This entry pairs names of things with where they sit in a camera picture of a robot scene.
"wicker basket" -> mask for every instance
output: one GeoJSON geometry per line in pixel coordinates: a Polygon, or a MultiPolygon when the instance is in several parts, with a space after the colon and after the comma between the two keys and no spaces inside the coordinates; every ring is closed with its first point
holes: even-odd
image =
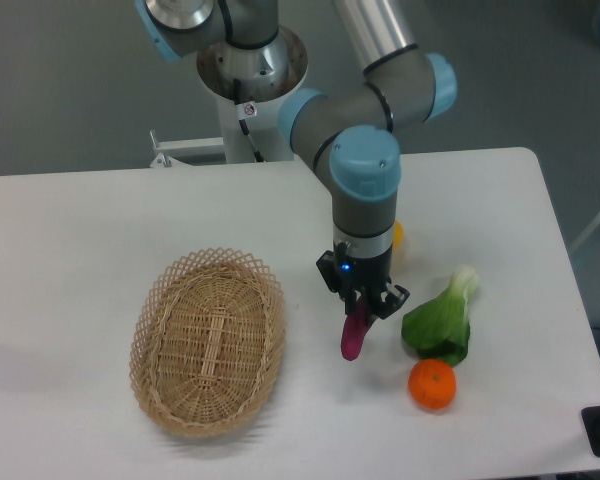
{"type": "Polygon", "coordinates": [[[233,250],[182,257],[149,292],[131,346],[140,408],[172,433],[206,437],[251,420],[284,347],[280,284],[233,250]]]}

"white table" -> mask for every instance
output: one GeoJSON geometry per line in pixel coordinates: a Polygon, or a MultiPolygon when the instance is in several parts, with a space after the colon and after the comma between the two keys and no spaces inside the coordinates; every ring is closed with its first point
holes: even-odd
{"type": "Polygon", "coordinates": [[[299,161],[0,178],[0,479],[478,479],[600,468],[580,410],[600,362],[536,157],[407,155],[398,219],[412,292],[342,359],[344,307],[315,267],[330,198],[299,161]],[[287,348],[250,428],[163,433],[128,380],[152,282],[209,246],[252,252],[287,299],[287,348]],[[405,392],[402,313],[459,263],[482,278],[448,411],[405,392]]]}

